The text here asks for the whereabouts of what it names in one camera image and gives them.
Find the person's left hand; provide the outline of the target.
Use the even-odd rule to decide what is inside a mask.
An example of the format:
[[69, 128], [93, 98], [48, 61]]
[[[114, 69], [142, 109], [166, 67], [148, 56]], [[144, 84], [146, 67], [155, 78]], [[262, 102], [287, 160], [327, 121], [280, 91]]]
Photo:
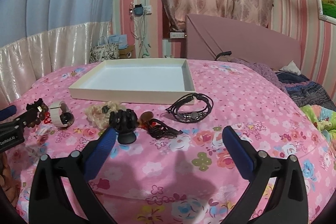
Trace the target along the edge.
[[11, 169], [5, 152], [1, 153], [1, 187], [9, 202], [13, 207], [16, 207], [19, 197], [18, 186], [11, 175]]

